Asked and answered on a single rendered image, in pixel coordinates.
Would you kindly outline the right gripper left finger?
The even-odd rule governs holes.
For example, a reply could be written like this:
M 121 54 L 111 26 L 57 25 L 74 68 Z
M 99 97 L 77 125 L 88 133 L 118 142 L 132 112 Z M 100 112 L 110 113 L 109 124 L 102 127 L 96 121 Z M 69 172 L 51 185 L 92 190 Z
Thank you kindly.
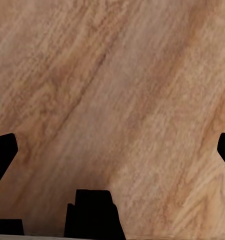
M 0 180 L 17 152 L 17 140 L 13 133 L 0 136 Z

